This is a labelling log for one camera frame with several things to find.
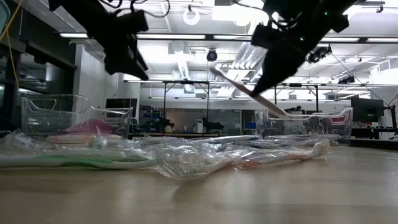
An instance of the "pink object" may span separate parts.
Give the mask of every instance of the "pink object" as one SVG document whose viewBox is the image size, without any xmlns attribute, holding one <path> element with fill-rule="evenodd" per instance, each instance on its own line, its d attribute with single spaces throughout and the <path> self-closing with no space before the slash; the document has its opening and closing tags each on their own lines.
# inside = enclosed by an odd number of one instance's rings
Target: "pink object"
<svg viewBox="0 0 398 224">
<path fill-rule="evenodd" d="M 103 134 L 112 134 L 113 127 L 98 119 L 89 119 L 81 124 L 69 127 L 66 132 L 69 134 L 98 134 L 97 127 Z"/>
</svg>

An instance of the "table surface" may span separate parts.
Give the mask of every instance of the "table surface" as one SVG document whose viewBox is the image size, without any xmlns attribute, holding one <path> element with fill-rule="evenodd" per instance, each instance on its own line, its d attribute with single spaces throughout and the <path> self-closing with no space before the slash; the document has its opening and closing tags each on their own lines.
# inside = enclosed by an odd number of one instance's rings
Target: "table surface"
<svg viewBox="0 0 398 224">
<path fill-rule="evenodd" d="M 174 180 L 154 170 L 0 170 L 0 223 L 397 223 L 398 154 L 326 158 Z"/>
</svg>

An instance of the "camera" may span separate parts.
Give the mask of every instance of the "camera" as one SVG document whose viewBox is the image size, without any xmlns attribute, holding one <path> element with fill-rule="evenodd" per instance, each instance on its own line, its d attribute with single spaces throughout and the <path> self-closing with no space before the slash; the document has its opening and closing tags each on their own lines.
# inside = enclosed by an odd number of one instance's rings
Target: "camera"
<svg viewBox="0 0 398 224">
<path fill-rule="evenodd" d="M 207 53 L 207 61 L 208 62 L 215 62 L 217 60 L 217 53 L 215 49 L 210 49 Z"/>
</svg>

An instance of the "black monitor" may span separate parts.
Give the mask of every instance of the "black monitor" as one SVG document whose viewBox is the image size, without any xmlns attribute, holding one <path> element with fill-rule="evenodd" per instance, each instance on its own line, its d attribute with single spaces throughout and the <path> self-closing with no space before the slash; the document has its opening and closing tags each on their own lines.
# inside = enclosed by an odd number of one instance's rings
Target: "black monitor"
<svg viewBox="0 0 398 224">
<path fill-rule="evenodd" d="M 352 98 L 351 106 L 354 108 L 353 121 L 378 122 L 384 116 L 382 100 Z"/>
</svg>

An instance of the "clear plastic bin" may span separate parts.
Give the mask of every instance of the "clear plastic bin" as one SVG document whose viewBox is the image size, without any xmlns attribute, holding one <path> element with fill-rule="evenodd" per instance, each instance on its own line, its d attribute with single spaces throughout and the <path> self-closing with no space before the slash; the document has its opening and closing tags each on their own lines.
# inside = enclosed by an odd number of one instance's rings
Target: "clear plastic bin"
<svg viewBox="0 0 398 224">
<path fill-rule="evenodd" d="M 22 131 L 46 138 L 60 134 L 116 134 L 124 138 L 130 130 L 132 108 L 100 110 L 84 96 L 40 95 L 22 97 Z"/>
<path fill-rule="evenodd" d="M 353 109 L 332 113 L 314 113 L 311 115 L 291 115 L 288 118 L 278 118 L 267 109 L 256 110 L 256 129 L 264 139 L 273 136 L 313 136 L 322 138 L 335 135 L 341 144 L 349 144 L 353 125 Z"/>
</svg>

